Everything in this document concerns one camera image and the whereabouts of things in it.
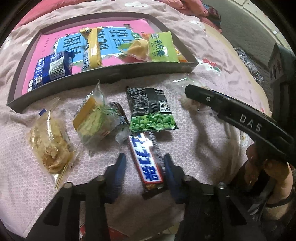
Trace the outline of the person right hand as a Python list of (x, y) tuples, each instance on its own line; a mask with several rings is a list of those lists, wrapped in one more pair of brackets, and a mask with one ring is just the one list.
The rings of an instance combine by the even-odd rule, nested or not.
[(273, 194), (268, 200), (268, 204), (276, 204), (289, 197), (293, 186), (293, 175), (288, 163), (278, 162), (276, 160), (266, 159), (259, 161), (256, 152), (256, 145), (250, 145), (246, 150), (247, 162), (245, 165), (244, 180), (247, 185), (252, 186), (259, 180), (260, 171), (275, 180)]

